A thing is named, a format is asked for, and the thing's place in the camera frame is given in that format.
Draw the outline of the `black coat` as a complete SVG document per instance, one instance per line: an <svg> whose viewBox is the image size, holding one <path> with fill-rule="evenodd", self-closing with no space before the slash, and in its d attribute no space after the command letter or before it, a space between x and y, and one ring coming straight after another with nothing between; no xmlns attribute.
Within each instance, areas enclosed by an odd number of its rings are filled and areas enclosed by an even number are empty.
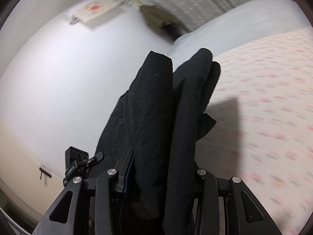
<svg viewBox="0 0 313 235"><path fill-rule="evenodd" d="M119 98L96 148L104 159L90 172L100 175L133 148L118 234L193 233L196 142L215 125L205 110L220 72L205 48L177 69L150 52Z"/></svg>

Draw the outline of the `cherry print bed sheet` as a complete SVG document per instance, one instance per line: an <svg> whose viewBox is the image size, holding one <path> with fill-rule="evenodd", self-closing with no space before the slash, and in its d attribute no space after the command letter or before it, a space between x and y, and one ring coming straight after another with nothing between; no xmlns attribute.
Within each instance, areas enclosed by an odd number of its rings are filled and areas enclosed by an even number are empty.
<svg viewBox="0 0 313 235"><path fill-rule="evenodd" d="M216 57L221 75L207 113L214 128L196 162L239 176L283 234L312 214L312 29L276 34Z"/></svg>

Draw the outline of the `olive green hanging jacket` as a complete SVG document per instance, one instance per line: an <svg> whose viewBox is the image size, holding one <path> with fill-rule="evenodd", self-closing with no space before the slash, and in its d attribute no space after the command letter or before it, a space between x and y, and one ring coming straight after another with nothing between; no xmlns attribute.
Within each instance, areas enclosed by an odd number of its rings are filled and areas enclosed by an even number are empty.
<svg viewBox="0 0 313 235"><path fill-rule="evenodd" d="M151 30L161 36L167 36L173 42L190 32L184 23L166 10L156 6L141 5L139 11Z"/></svg>

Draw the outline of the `light grey blanket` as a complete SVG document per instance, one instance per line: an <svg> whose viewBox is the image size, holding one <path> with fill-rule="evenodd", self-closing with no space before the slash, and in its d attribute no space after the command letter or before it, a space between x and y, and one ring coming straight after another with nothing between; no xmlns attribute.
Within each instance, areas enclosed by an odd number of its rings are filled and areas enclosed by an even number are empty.
<svg viewBox="0 0 313 235"><path fill-rule="evenodd" d="M251 41L308 26L307 17L292 0L252 0L183 35L168 56L176 69L201 48L218 56Z"/></svg>

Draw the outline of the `black wall hook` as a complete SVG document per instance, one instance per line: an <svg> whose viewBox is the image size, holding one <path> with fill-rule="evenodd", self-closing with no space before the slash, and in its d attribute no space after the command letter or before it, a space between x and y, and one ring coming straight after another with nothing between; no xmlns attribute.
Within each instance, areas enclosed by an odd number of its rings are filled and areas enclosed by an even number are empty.
<svg viewBox="0 0 313 235"><path fill-rule="evenodd" d="M42 176L43 176L43 175L45 175L45 176L47 176L47 177L49 177L49 178L52 177L51 172L48 171L48 170L47 170L45 167L43 167L43 166L40 166L40 167L39 167L39 171L40 171L40 179L42 179Z"/></svg>

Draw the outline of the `wall poster with red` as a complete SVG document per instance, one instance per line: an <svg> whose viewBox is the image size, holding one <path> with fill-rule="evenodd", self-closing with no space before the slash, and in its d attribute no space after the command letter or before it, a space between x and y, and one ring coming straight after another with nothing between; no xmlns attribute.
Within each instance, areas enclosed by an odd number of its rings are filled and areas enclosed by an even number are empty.
<svg viewBox="0 0 313 235"><path fill-rule="evenodd" d="M90 3L85 1L68 9L65 14L70 25L79 23L95 30L123 14L125 10L121 6L124 3L125 0L93 0Z"/></svg>

